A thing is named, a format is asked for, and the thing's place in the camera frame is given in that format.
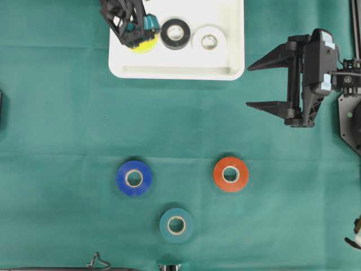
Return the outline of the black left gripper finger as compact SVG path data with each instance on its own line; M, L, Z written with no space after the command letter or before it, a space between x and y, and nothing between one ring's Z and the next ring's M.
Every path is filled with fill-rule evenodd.
M120 43L135 49L161 32L155 15L145 11L142 0L101 0L100 13Z

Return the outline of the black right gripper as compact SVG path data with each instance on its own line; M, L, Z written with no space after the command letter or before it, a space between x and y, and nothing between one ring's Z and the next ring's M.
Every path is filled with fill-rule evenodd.
M303 111L300 107L303 49L310 39L311 36L309 34L288 37L286 43L279 45L248 67L249 71L288 68L286 102L246 102L248 107L285 119L285 125L296 128L312 128L314 126L312 120L304 119Z

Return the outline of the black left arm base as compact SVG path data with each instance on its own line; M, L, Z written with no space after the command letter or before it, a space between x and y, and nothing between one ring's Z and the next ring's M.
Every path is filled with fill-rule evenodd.
M0 124L2 123L3 93L0 91Z

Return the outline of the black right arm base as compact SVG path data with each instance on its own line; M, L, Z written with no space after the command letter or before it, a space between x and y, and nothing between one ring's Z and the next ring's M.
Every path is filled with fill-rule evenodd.
M360 74L360 1L351 1L355 57L344 60L343 67ZM360 76L344 78L345 88L338 98L341 138L360 155Z

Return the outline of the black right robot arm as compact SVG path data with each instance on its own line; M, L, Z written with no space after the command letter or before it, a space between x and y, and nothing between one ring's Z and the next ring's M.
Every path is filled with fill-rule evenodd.
M246 105L283 119L287 126L312 128L322 101L331 91L348 97L360 95L360 60L344 60L342 68L338 68L338 60L339 49L330 32L315 29L312 34L290 36L248 68L287 68L287 100Z

